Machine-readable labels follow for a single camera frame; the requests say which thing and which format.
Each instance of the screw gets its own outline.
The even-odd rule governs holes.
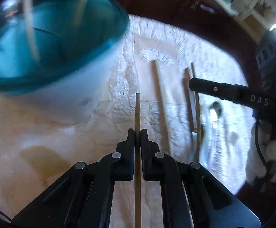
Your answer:
[[[162,152],[157,152],[157,153],[155,153],[155,157],[156,157],[156,158],[162,159],[162,158],[164,157],[164,153],[162,153]]]
[[[114,153],[112,153],[112,157],[113,157],[114,159],[118,159],[118,158],[121,157],[121,153],[119,153],[119,152],[114,152]]]
[[[75,165],[77,170],[82,170],[85,167],[85,164],[83,162],[76,163]]]
[[[200,168],[200,163],[198,163],[198,162],[192,162],[192,164],[191,164],[191,167],[192,168],[194,168],[194,169],[199,169]]]

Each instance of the brown stain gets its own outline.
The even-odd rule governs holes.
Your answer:
[[[19,155],[41,176],[45,186],[49,177],[65,173],[71,167],[70,163],[45,146],[28,147]]]

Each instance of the shiny teal surface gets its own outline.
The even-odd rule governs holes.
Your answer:
[[[23,14],[0,29],[0,91],[22,94],[89,64],[115,46],[128,27],[128,14],[112,0],[88,0],[82,24],[74,27],[78,0],[47,0],[33,7],[40,62],[27,42]]]

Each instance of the white tablecloth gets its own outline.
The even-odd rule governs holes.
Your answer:
[[[182,162],[194,158],[181,78],[194,62],[198,78],[246,85],[238,63],[192,33],[130,17],[122,51],[103,87],[100,103],[85,124],[63,126],[0,96],[0,210],[11,218],[78,161],[99,161],[134,127],[135,93],[141,92],[141,127],[149,139]],[[150,61],[160,63],[167,97],[164,133]],[[208,107],[216,98],[200,95]],[[235,193],[245,180],[252,111],[221,101],[215,164],[211,172]],[[134,226],[133,182],[117,182],[110,227]],[[159,182],[142,181],[143,227],[162,227]]]

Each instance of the black object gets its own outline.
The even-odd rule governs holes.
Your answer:
[[[131,181],[133,129],[116,152],[99,162],[76,163],[49,188],[0,228],[108,228],[115,181]],[[164,228],[259,228],[259,219],[201,164],[184,164],[161,153],[141,130],[141,159],[146,181],[160,181]]]

